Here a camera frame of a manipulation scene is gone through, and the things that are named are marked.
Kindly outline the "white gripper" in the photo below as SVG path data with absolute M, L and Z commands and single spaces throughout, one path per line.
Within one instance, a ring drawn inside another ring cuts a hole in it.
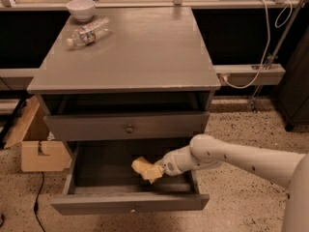
M 157 160 L 154 166 L 144 170 L 141 176 L 151 184 L 165 173 L 168 176 L 181 175 L 193 169 L 193 157 L 188 147 L 182 147 L 168 152 L 162 159 Z

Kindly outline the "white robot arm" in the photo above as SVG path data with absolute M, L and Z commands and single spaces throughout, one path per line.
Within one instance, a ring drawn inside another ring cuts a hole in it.
M 227 162 L 288 190 L 282 232 L 309 232 L 309 155 L 227 143 L 206 134 L 142 172 L 146 180 Z

